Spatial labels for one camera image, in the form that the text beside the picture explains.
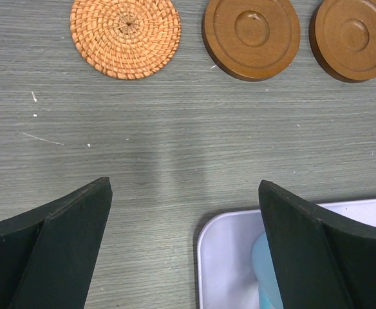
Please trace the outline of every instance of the wooden coaster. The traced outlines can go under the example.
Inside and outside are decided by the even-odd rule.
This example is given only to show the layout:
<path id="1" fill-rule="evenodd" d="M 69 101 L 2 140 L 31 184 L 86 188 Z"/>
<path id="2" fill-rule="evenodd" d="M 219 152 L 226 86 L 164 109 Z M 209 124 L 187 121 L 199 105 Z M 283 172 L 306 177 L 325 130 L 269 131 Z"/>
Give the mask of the wooden coaster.
<path id="1" fill-rule="evenodd" d="M 221 69 L 255 81 L 273 77 L 292 62 L 300 29 L 288 0 L 210 0 L 202 37 Z"/>
<path id="2" fill-rule="evenodd" d="M 376 0 L 325 0 L 310 23 L 318 63 L 336 79 L 376 77 Z"/>
<path id="3" fill-rule="evenodd" d="M 75 0 L 70 26 L 82 57 L 119 79 L 162 69 L 181 37 L 180 16 L 170 0 Z"/>

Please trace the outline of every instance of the woven rattan coaster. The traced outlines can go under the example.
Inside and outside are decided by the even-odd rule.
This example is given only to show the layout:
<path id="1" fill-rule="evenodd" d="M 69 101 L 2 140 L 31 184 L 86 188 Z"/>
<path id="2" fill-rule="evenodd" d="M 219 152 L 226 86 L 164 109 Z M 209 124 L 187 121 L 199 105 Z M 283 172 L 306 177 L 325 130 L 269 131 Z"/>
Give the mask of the woven rattan coaster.
<path id="1" fill-rule="evenodd" d="M 140 79 L 162 69 L 181 37 L 170 0 L 75 0 L 71 34 L 95 69 L 119 79 Z"/>

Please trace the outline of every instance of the light blue object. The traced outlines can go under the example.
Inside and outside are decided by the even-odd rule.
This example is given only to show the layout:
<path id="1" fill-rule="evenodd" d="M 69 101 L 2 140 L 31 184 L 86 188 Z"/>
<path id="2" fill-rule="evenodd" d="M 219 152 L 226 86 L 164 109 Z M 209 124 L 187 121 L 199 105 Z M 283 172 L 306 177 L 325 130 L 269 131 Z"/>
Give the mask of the light blue object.
<path id="1" fill-rule="evenodd" d="M 284 309 L 265 232 L 252 248 L 252 266 L 259 281 L 259 309 Z"/>

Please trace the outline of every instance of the black curved panel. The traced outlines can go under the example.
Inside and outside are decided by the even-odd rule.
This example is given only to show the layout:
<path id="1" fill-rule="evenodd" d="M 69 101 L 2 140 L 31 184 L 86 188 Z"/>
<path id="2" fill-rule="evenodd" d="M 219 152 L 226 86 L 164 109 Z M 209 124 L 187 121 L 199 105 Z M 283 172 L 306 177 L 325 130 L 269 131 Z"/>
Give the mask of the black curved panel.
<path id="1" fill-rule="evenodd" d="M 112 201 L 100 178 L 0 222 L 0 309 L 83 308 Z"/>
<path id="2" fill-rule="evenodd" d="M 376 227 L 271 182 L 259 202 L 285 309 L 376 309 Z"/>

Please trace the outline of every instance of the gray wood-grain table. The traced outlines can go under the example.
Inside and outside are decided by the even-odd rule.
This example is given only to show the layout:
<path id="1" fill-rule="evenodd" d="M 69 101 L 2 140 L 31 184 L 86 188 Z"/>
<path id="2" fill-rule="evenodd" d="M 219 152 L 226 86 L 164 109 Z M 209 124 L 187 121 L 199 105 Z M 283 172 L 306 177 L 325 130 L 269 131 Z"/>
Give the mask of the gray wood-grain table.
<path id="1" fill-rule="evenodd" d="M 195 308 L 200 228 L 257 207 L 262 179 L 311 201 L 376 197 L 376 79 L 329 77 L 308 42 L 319 1 L 292 2 L 296 59 L 250 83 L 205 51 L 207 0 L 174 0 L 180 47 L 136 81 L 80 57 L 70 0 L 0 0 L 0 220 L 111 178 L 87 309 Z"/>

